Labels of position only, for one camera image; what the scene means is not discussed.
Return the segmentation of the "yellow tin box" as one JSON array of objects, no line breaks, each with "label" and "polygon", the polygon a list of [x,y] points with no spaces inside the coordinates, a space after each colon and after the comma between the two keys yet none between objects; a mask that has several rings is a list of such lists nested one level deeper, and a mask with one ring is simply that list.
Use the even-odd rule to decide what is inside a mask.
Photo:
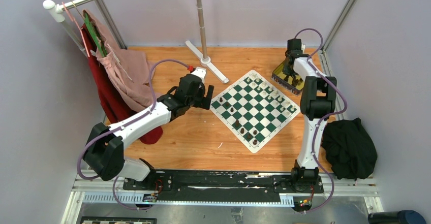
[{"label": "yellow tin box", "polygon": [[299,76],[289,76],[283,73],[284,68],[284,62],[281,62],[273,71],[271,74],[271,79],[285,88],[286,90],[290,91],[296,96],[299,96],[303,90],[304,87],[304,80]]}]

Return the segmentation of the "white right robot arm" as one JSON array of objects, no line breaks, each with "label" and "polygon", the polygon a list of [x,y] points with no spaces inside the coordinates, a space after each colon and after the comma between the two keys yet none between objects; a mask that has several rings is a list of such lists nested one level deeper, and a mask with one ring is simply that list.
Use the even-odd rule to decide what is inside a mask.
[{"label": "white right robot arm", "polygon": [[301,151],[291,171],[290,185],[296,192],[303,192],[315,185],[319,177],[319,151],[327,115],[335,110],[336,79],[322,73],[309,55],[302,50],[298,38],[287,41],[283,74],[292,78],[290,88],[296,89],[303,82],[300,111],[304,116],[304,134]]}]

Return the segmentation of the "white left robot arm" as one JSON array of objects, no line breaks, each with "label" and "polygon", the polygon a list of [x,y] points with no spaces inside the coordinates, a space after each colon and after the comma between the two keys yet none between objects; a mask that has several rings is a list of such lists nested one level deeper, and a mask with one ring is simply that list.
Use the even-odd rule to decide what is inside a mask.
[{"label": "white left robot arm", "polygon": [[205,76],[206,70],[198,67],[147,109],[110,126],[95,125],[81,159],[104,181],[123,177],[135,180],[143,190],[152,189],[156,177],[150,164],[128,158],[124,151],[135,140],[183,116],[191,107],[208,110],[214,86],[205,86]]}]

